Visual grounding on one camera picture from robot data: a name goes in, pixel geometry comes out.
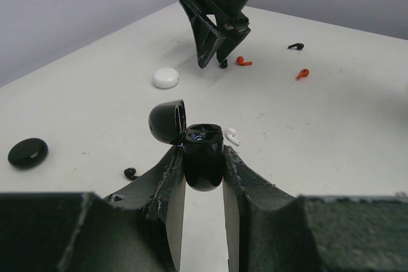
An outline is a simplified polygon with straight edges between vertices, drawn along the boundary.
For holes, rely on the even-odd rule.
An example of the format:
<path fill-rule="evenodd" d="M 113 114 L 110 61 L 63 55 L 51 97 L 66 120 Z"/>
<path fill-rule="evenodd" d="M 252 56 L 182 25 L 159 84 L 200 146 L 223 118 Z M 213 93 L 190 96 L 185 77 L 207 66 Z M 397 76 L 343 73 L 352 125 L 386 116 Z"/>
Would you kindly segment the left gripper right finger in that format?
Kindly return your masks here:
<path fill-rule="evenodd" d="M 293 197 L 224 156 L 230 271 L 407 270 L 406 197 Z"/>

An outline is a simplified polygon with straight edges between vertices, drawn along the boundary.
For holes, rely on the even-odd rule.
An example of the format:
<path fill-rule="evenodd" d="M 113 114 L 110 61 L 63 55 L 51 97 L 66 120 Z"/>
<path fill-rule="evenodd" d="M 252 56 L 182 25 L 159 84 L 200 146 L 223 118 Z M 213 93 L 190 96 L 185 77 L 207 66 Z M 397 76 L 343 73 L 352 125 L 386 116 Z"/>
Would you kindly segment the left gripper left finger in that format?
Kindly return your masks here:
<path fill-rule="evenodd" d="M 1 194 L 2 271 L 178 271 L 186 182 L 182 149 L 105 198 Z"/>

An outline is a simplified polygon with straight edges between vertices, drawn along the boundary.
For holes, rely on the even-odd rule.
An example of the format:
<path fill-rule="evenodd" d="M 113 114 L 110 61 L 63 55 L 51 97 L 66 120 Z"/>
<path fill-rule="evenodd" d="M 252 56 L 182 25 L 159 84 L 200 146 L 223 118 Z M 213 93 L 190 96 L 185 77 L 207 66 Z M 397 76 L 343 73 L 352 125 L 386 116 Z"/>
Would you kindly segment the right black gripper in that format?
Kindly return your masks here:
<path fill-rule="evenodd" d="M 198 66 L 205 68 L 217 52 L 222 64 L 250 33 L 249 19 L 242 13 L 249 0 L 180 0 L 190 21 L 196 45 Z M 213 23 L 208 15 L 220 17 Z M 224 35 L 221 29 L 230 30 Z"/>

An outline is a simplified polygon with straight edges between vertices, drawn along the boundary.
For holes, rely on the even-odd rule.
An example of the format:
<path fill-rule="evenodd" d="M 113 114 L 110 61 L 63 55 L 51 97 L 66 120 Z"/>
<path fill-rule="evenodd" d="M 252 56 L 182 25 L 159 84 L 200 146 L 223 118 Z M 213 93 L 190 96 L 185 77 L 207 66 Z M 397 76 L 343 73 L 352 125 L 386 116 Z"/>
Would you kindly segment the black earbud case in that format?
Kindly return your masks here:
<path fill-rule="evenodd" d="M 28 138 L 10 149 L 8 162 L 17 169 L 31 169 L 41 164 L 47 155 L 48 145 L 44 140 Z"/>
<path fill-rule="evenodd" d="M 222 182 L 224 137 L 216 124 L 187 125 L 183 100 L 161 103 L 149 113 L 149 129 L 161 143 L 182 149 L 182 169 L 194 190 L 209 192 Z"/>

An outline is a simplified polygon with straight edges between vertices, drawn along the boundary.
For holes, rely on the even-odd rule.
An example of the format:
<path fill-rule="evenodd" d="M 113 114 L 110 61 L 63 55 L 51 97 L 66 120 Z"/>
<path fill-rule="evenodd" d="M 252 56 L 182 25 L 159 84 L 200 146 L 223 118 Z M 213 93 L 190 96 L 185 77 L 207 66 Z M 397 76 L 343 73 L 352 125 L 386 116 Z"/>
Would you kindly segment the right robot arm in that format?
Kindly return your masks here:
<path fill-rule="evenodd" d="M 216 57 L 221 68 L 227 57 L 250 33 L 242 10 L 249 0 L 179 0 L 193 31 L 198 66 L 205 68 Z"/>

